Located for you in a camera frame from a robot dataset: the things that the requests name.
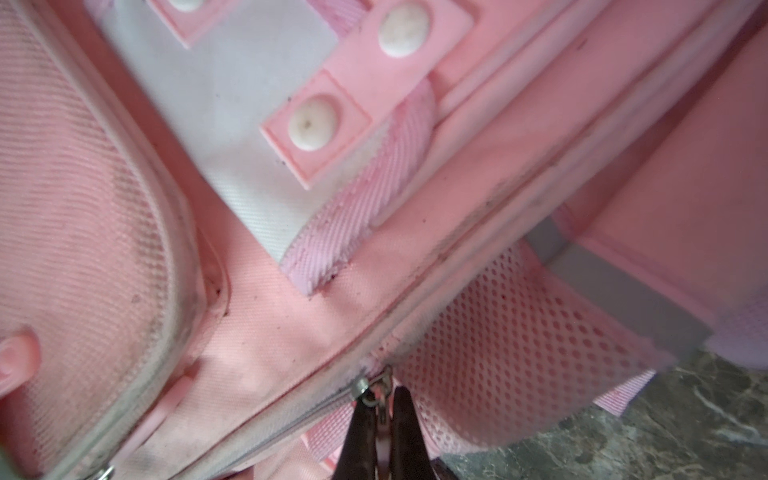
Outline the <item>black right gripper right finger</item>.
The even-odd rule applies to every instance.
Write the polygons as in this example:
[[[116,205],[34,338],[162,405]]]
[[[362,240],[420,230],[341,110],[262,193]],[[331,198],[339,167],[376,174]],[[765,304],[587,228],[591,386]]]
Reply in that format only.
[[[436,480],[410,391],[394,391],[391,423],[391,478]]]

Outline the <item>pink student backpack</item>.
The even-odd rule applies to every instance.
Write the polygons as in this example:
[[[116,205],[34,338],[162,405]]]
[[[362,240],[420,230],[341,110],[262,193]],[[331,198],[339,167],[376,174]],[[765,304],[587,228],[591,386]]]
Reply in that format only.
[[[763,1],[5,1],[1,475],[391,478],[767,365]]]

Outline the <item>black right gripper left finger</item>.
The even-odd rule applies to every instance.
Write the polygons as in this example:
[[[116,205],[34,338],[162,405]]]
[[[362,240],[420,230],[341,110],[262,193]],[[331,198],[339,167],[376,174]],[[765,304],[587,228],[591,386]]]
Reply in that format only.
[[[356,402],[332,480],[375,480],[377,418],[374,407]]]

